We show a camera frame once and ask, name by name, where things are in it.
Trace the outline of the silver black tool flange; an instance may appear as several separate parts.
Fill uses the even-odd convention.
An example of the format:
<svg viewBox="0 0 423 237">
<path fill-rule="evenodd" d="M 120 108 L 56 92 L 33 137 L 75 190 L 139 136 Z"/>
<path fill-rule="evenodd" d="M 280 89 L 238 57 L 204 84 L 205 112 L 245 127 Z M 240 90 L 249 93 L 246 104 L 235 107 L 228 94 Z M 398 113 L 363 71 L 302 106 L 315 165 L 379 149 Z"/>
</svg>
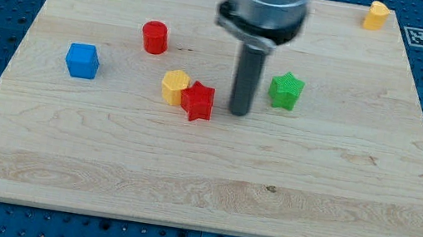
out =
<svg viewBox="0 0 423 237">
<path fill-rule="evenodd" d="M 302 30 L 309 0 L 224 0 L 216 23 L 235 38 L 271 53 Z"/>
</svg>

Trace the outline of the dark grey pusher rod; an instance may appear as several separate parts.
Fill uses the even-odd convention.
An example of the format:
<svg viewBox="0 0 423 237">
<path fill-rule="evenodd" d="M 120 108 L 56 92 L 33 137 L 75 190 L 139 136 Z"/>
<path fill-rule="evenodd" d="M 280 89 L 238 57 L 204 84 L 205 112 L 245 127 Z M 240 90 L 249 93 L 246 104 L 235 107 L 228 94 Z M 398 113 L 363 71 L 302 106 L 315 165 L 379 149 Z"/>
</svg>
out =
<svg viewBox="0 0 423 237">
<path fill-rule="evenodd" d="M 235 116 L 245 116 L 251 110 L 266 58 L 259 48 L 242 45 L 229 102 L 229 111 Z"/>
</svg>

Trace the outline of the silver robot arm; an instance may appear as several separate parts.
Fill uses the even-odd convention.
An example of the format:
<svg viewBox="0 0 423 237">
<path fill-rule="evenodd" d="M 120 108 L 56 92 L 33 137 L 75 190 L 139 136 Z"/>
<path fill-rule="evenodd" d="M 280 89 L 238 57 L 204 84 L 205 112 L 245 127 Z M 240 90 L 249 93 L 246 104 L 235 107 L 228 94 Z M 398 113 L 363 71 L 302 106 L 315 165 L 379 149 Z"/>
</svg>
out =
<svg viewBox="0 0 423 237">
<path fill-rule="evenodd" d="M 216 23 L 242 43 L 229 98 L 229 111 L 235 116 L 251 110 L 268 55 L 299 34 L 308 2 L 224 0 L 219 4 Z"/>
</svg>

